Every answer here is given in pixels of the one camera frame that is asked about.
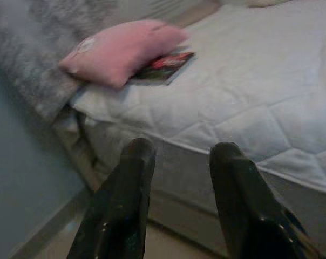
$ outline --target bed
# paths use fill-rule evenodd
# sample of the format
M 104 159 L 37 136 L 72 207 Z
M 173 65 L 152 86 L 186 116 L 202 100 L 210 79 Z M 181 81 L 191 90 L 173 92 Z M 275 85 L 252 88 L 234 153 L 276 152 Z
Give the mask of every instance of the bed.
M 80 1 L 95 15 L 77 16 L 74 1 L 65 9 L 60 1 L 21 1 L 30 15 L 5 1 L 12 9 L 9 21 L 0 18 L 0 67 L 51 123 L 90 188 L 106 179 L 125 144 L 150 139 L 158 149 L 151 220 L 225 257 L 208 152 L 235 142 L 326 253 L 326 0 L 224 5 L 187 28 L 182 48 L 197 59 L 174 82 L 120 92 L 85 86 L 56 65 L 71 45 L 111 25 L 94 19 L 100 7 Z M 102 8 L 115 2 L 126 1 Z M 196 20 L 200 8 L 193 10 L 182 25 Z
M 131 139 L 151 139 L 151 217 L 224 253 L 208 152 L 235 142 L 326 251 L 326 0 L 225 5 L 187 30 L 198 57 L 170 86 L 95 85 L 71 102 L 103 172 Z

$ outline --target pink pillow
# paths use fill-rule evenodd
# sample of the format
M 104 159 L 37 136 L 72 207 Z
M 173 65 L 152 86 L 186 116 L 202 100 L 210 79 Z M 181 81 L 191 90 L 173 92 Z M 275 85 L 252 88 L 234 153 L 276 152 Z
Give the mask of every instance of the pink pillow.
M 120 89 L 148 62 L 187 38 L 185 30 L 161 21 L 122 23 L 82 41 L 59 66 L 77 78 Z

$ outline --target quilted mattress cover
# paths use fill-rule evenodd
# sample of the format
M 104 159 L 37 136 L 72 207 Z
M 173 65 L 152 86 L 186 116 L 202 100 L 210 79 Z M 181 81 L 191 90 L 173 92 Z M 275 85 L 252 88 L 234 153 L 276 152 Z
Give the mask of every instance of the quilted mattress cover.
M 326 0 L 225 5 L 188 31 L 198 57 L 170 86 L 94 85 L 71 105 L 201 154 L 235 142 L 262 171 L 326 193 Z

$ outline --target grey blanket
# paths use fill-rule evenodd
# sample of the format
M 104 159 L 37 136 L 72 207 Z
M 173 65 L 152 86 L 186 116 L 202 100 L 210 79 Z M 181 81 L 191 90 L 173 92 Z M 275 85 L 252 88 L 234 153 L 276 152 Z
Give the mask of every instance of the grey blanket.
M 81 40 L 121 22 L 117 0 L 0 0 L 0 68 L 14 91 L 52 121 L 82 86 L 57 67 Z

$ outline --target book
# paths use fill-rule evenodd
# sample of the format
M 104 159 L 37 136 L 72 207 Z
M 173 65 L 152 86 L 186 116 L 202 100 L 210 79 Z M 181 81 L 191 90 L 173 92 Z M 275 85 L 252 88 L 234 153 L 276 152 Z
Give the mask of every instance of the book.
M 139 70 L 132 78 L 135 84 L 169 85 L 194 59 L 194 52 L 161 56 Z

